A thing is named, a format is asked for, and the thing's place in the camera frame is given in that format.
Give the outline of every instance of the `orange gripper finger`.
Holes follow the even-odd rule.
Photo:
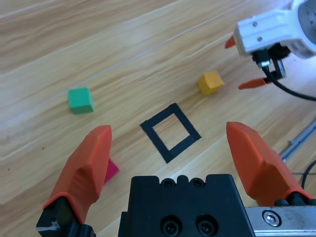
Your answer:
[[[261,206],[273,206],[287,199],[292,192],[306,193],[296,181],[281,157],[250,127],[240,122],[228,122],[227,139],[235,167],[246,193]]]
[[[229,40],[225,44],[225,48],[232,48],[236,45],[234,36],[230,37]]]
[[[250,89],[250,88],[257,88],[263,85],[266,85],[268,83],[265,82],[264,78],[258,78],[258,79],[253,79],[250,81],[245,82],[244,84],[241,84],[238,89],[243,90],[243,89]]]
[[[112,131],[109,125],[92,130],[68,158],[43,208],[58,198],[65,197],[78,221],[83,224],[90,206],[101,194],[108,169],[111,141]]]

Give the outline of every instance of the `green cube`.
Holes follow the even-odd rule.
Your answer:
[[[69,90],[68,100],[69,107],[75,115],[94,111],[92,96],[89,88]]]

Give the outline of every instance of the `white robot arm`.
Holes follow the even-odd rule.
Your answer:
[[[234,39],[240,56],[276,43],[300,58],[316,56],[316,0],[295,1],[291,10],[272,10],[240,21]]]
[[[251,55],[267,76],[246,82],[239,89],[273,83],[291,95],[316,101],[316,97],[292,91],[278,82],[286,77],[282,59],[291,52],[303,59],[316,56],[316,0],[295,0],[291,10],[272,10],[238,22],[225,45],[233,46],[240,56]],[[269,69],[271,61],[274,72]]]

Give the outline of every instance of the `yellow cube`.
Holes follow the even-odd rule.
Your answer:
[[[197,85],[204,95],[210,95],[217,92],[224,85],[224,82],[217,71],[212,71],[204,73]]]

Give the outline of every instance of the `black tape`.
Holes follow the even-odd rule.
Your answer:
[[[174,114],[178,118],[178,120],[182,123],[184,128],[189,133],[189,136],[186,137],[180,143],[178,143],[174,148],[172,148],[171,150],[168,150],[168,148],[165,146],[163,141],[159,138],[158,134],[155,132],[154,126],[156,126],[158,123],[162,122],[164,119],[166,119],[172,114]],[[182,153],[186,148],[188,148],[195,141],[201,138],[199,133],[196,131],[196,129],[193,127],[193,125],[190,123],[188,118],[184,115],[184,113],[181,111],[181,109],[176,103],[170,105],[168,108],[156,114],[149,120],[146,120],[140,126],[142,127],[144,132],[147,134],[149,139],[152,141],[154,146],[157,148],[157,150],[160,152],[160,154],[162,155],[166,163],[169,163],[170,161],[172,161],[175,157],[177,157],[180,153]]]

